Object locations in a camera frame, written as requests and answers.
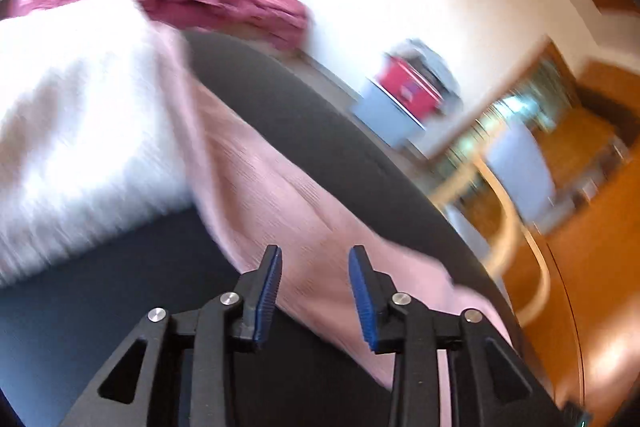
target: ribbed blue pad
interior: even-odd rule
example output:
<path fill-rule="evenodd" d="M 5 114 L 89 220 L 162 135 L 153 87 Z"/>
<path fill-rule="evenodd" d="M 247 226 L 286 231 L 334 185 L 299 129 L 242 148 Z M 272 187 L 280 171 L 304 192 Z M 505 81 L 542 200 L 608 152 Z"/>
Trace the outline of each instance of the ribbed blue pad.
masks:
<path fill-rule="evenodd" d="M 367 291 L 358 258 L 353 249 L 349 253 L 349 279 L 351 280 L 351 291 L 353 292 L 358 317 L 360 318 L 362 336 L 369 344 L 370 349 L 375 351 L 378 345 L 376 314 L 374 313 L 373 303 L 369 298 L 369 292 Z"/>
<path fill-rule="evenodd" d="M 276 297 L 282 275 L 282 254 L 275 255 L 271 260 L 269 274 L 262 288 L 260 300 L 255 309 L 254 342 L 262 345 L 267 340 L 269 327 L 273 320 L 273 311 L 276 307 Z"/>

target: chair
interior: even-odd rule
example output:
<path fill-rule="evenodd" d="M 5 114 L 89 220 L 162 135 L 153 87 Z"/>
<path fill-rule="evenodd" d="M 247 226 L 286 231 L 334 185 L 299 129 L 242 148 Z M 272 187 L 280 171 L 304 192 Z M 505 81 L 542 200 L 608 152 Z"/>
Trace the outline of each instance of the chair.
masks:
<path fill-rule="evenodd" d="M 491 244 L 454 206 L 478 173 L 494 191 L 502 211 L 500 228 Z M 529 227 L 552 206 L 555 193 L 536 140 L 520 120 L 513 119 L 503 124 L 475 158 L 463 164 L 430 196 L 431 203 L 460 234 L 507 298 L 502 275 L 513 261 L 521 235 L 524 236 L 540 266 L 541 276 L 532 300 L 516 311 L 521 326 L 534 320 L 548 300 L 549 271 Z"/>

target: chair backrest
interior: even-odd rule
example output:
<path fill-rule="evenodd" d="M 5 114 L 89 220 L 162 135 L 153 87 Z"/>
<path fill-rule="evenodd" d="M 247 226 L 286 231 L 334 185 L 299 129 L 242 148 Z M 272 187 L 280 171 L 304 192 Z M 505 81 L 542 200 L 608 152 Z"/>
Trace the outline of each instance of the chair backrest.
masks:
<path fill-rule="evenodd" d="M 551 173 L 533 135 L 513 118 L 489 144 L 484 161 L 528 225 L 550 206 L 556 193 Z"/>

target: silver screw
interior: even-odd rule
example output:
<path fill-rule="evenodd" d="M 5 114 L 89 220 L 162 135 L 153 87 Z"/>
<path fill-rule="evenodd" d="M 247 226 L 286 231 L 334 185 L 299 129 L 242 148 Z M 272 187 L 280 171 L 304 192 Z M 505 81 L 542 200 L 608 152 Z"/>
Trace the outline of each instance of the silver screw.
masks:
<path fill-rule="evenodd" d="M 148 314 L 146 314 L 146 318 L 148 318 L 151 322 L 160 322 L 162 319 L 166 317 L 166 311 L 162 308 L 153 308 Z"/>
<path fill-rule="evenodd" d="M 478 322 L 480 322 L 482 320 L 482 313 L 479 312 L 478 310 L 467 310 L 465 312 L 465 320 L 467 322 L 471 322 L 473 324 L 476 324 Z"/>
<path fill-rule="evenodd" d="M 394 296 L 391 297 L 391 300 L 398 306 L 406 306 L 411 302 L 411 295 L 408 295 L 406 293 L 394 293 Z"/>
<path fill-rule="evenodd" d="M 240 296 L 236 292 L 227 292 L 223 293 L 220 296 L 220 302 L 222 302 L 225 306 L 231 306 L 231 304 L 236 304 L 240 300 Z"/>

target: red box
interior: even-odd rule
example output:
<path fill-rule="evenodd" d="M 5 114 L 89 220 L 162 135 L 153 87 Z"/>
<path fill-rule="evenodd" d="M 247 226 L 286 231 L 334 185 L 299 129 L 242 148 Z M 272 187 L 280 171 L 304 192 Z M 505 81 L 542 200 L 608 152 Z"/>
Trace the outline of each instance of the red box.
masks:
<path fill-rule="evenodd" d="M 389 57 L 378 82 L 417 120 L 425 118 L 442 102 L 440 93 L 402 58 Z"/>

